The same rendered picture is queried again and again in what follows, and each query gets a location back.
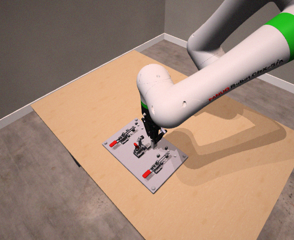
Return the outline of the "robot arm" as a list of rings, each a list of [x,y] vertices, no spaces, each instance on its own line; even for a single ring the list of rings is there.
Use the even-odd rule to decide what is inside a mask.
[[[220,45],[268,2],[281,13],[225,53]],[[159,64],[137,75],[142,115],[162,128],[181,125],[226,93],[294,60],[294,0],[224,0],[186,48],[199,70],[188,78],[174,84]]]

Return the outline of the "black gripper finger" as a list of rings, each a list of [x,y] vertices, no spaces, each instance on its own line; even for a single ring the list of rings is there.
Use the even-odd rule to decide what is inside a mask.
[[[152,131],[152,128],[151,128],[151,125],[147,124],[144,120],[144,117],[141,118],[142,122],[144,123],[144,127],[145,127],[145,130],[146,130],[146,133],[148,136],[150,136],[151,140],[153,138],[153,131]]]
[[[160,134],[158,134],[158,131],[155,131],[155,126],[152,126],[153,131],[153,138],[152,138],[152,149],[154,149],[157,146],[157,143],[161,140],[163,135],[167,132],[167,130],[164,130],[162,127],[160,129]]]

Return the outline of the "toggle clamp with red handle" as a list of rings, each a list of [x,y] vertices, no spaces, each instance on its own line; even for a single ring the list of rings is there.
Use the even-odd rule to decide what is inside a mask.
[[[165,157],[164,157],[165,156]],[[169,156],[169,152],[166,152],[165,155],[163,157],[161,157],[159,160],[156,160],[155,163],[151,166],[151,168],[149,170],[147,170],[142,177],[146,178],[149,174],[151,174],[152,172],[154,172],[155,174],[157,174],[161,169],[161,162],[165,159],[168,158]],[[163,158],[163,159],[162,159]],[[161,160],[162,159],[162,160]],[[160,161],[161,160],[161,161]],[[158,161],[158,162],[157,162]],[[159,162],[160,161],[160,162]],[[157,164],[156,164],[157,163]],[[158,165],[159,164],[159,165]],[[156,165],[156,166],[155,166]],[[150,171],[152,170],[152,172]]]
[[[126,143],[129,139],[127,138],[127,134],[131,131],[135,131],[135,126],[132,126],[127,132],[123,132],[121,136],[117,140],[114,140],[109,146],[113,147],[115,144],[121,142],[122,144]],[[118,141],[119,140],[119,141]],[[118,142],[117,142],[118,141]]]
[[[137,142],[139,142],[139,145],[134,143],[135,149],[133,151],[133,154],[138,158],[140,158],[144,154],[143,147],[141,147],[142,139],[144,139],[144,136],[138,137]]]

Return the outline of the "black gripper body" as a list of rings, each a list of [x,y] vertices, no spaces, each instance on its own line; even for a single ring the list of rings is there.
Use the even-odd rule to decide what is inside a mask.
[[[144,120],[145,120],[145,122],[146,122],[147,124],[151,125],[151,128],[152,128],[152,126],[155,126],[155,131],[158,131],[158,130],[161,129],[161,127],[158,126],[157,124],[155,124],[155,123],[153,122],[153,120],[149,120],[149,119],[147,119],[147,118],[144,118]]]

